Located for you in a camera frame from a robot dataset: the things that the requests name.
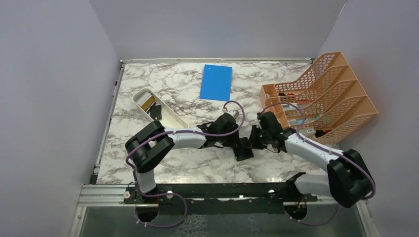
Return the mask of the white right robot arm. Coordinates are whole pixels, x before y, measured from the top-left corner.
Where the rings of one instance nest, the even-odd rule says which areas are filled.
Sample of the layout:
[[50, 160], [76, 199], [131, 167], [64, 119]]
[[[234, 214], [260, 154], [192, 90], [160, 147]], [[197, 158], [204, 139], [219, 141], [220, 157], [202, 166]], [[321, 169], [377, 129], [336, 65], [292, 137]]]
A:
[[315, 142], [292, 128], [282, 128], [272, 112], [257, 115], [259, 125], [251, 130], [253, 149], [271, 145], [278, 152], [299, 156], [325, 171], [324, 175], [301, 173], [285, 187], [286, 197], [297, 201], [304, 195], [334, 198], [350, 208], [375, 194], [376, 186], [361, 155], [354, 149], [342, 151]]

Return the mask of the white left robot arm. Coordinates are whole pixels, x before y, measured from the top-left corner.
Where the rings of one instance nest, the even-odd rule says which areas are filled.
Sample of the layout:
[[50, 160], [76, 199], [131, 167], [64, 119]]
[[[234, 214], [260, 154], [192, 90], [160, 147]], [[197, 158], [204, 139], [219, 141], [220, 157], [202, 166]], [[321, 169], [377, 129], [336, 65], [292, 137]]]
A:
[[154, 168], [171, 150], [213, 147], [238, 136], [241, 126], [229, 113], [217, 120], [193, 128], [175, 130], [164, 127], [160, 121], [153, 121], [125, 143], [128, 152], [127, 163], [133, 168], [137, 182], [137, 197], [145, 203], [155, 198], [156, 181]]

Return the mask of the black leather card holder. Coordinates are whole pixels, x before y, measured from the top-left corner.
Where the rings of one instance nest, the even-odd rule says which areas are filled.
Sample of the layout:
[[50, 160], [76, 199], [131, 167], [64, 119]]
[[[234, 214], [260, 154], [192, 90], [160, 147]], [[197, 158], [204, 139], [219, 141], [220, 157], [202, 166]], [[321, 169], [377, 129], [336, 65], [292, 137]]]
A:
[[247, 137], [240, 138], [239, 143], [233, 148], [236, 161], [253, 158], [253, 151]]

